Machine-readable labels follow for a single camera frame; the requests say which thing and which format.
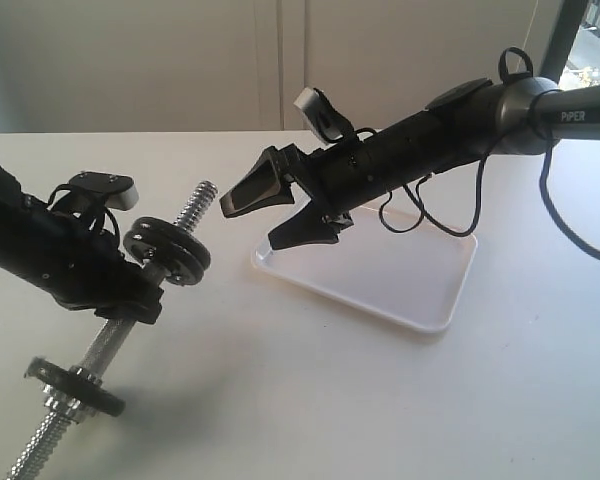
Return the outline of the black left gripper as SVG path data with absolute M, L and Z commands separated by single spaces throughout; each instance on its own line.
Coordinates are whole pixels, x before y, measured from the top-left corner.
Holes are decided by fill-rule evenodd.
M 49 293 L 69 310 L 95 309 L 106 320 L 155 324 L 163 272 L 126 262 L 109 236 L 38 205 L 0 202 L 0 268 Z

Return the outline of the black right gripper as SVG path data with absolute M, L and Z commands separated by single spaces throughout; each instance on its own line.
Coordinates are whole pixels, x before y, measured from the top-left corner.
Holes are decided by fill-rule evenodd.
M 395 130 L 362 140 L 354 135 L 311 153 L 290 144 L 266 148 L 248 173 L 220 199 L 225 218 L 293 204 L 291 185 L 309 197 L 297 213 L 268 234 L 273 249 L 333 245 L 335 230 L 353 225 L 351 210 L 395 189 Z

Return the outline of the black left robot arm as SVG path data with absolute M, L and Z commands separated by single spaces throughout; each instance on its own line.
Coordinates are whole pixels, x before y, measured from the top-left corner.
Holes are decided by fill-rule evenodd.
M 0 268 L 69 311 L 152 325 L 163 291 L 124 258 L 111 196 L 75 176 L 41 200 L 0 165 Z

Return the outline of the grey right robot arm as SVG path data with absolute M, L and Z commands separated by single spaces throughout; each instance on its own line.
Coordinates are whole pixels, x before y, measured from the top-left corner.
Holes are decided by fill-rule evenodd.
M 335 244 L 352 210 L 429 174 L 490 154 L 540 154 L 562 139 L 600 140 L 600 85 L 563 91 L 543 77 L 466 82 L 365 139 L 317 88 L 305 88 L 295 105 L 324 147 L 266 148 L 220 200 L 235 218 L 293 203 L 298 185 L 308 202 L 270 231 L 275 250 Z

